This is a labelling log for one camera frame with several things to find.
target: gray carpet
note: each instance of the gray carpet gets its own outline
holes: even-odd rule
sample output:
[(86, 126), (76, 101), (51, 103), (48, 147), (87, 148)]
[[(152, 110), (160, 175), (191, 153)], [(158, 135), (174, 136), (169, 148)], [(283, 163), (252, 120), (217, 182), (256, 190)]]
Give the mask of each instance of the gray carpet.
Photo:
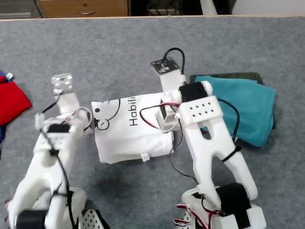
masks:
[[(155, 93), (161, 84), (149, 67), (170, 47), (186, 54), (185, 74), (259, 72), (277, 90), (277, 128), (263, 148), (244, 146), (269, 229), (299, 229), (305, 222), (305, 18), (163, 18), (0, 22), (0, 68), (33, 108), (13, 121), (0, 162), (0, 202), (13, 196), (39, 133), (34, 115), (52, 101), (50, 76), (74, 74), (81, 105)], [(178, 62), (178, 53), (172, 53)], [(58, 109), (48, 113), (56, 116)], [(174, 156), (192, 170), (186, 145)], [(218, 160), (216, 185), (233, 176)], [(79, 141), (71, 185), (86, 190), (112, 228), (170, 229), (181, 194), (195, 183), (172, 168), (168, 156), (148, 163), (99, 163), (93, 136)], [(0, 208), (0, 217), (6, 212)]]

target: folded cloth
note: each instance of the folded cloth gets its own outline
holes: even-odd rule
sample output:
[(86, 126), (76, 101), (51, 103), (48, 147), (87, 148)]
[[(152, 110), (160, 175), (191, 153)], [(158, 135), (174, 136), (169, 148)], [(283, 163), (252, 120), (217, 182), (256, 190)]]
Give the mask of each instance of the folded cloth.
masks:
[[(162, 134), (147, 125), (139, 115), (145, 107), (160, 103), (163, 93), (143, 94), (107, 102), (92, 102), (95, 142), (100, 162), (119, 161), (169, 154), (173, 146), (172, 133)], [(142, 112), (147, 121), (158, 126), (157, 107)]]
[[(255, 80), (259, 84), (264, 84), (259, 73), (223, 73), (223, 74), (204, 74), (214, 78), (225, 78), (225, 79), (248, 79)], [(198, 75), (191, 75), (190, 82), (194, 83)]]
[[(248, 79), (221, 79), (197, 76), (195, 82), (209, 81), (213, 94), (230, 102), (240, 114), (240, 124), (236, 136), (254, 146), (262, 147), (268, 140), (273, 126), (273, 106), (275, 89)], [(220, 103), (224, 121), (230, 134), (236, 124), (235, 111)]]
[(0, 83), (0, 126), (11, 122), (31, 106), (15, 82)]
[[(0, 83), (6, 83), (5, 75), (0, 71)], [(0, 126), (0, 144), (2, 143), (5, 135), (5, 128), (4, 126)]]

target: red cloth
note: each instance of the red cloth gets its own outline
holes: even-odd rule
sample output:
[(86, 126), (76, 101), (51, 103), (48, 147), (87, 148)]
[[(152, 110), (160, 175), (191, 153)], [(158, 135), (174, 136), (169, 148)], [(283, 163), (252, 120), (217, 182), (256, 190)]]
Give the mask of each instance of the red cloth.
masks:
[(15, 82), (0, 83), (0, 126), (6, 125), (32, 106)]
[(6, 78), (3, 75), (0, 75), (0, 83), (6, 83)]

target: white label tag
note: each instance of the white label tag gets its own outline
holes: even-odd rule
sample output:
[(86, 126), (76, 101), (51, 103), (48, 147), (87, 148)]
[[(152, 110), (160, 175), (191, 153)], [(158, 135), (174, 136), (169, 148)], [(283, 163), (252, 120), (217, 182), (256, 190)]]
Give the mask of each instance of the white label tag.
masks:
[(6, 78), (7, 78), (8, 80), (11, 80), (13, 77), (14, 77), (14, 75), (13, 75), (12, 73), (8, 73), (8, 74), (6, 75)]

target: cartoon bear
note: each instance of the cartoon bear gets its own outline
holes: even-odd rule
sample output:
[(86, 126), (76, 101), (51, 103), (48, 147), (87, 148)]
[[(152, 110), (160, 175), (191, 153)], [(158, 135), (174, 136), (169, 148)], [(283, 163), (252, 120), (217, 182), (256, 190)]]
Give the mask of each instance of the cartoon bear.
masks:
[(94, 127), (99, 130), (107, 130), (110, 126), (110, 120), (112, 120), (119, 112), (121, 106), (121, 100), (111, 100), (108, 102), (92, 103)]

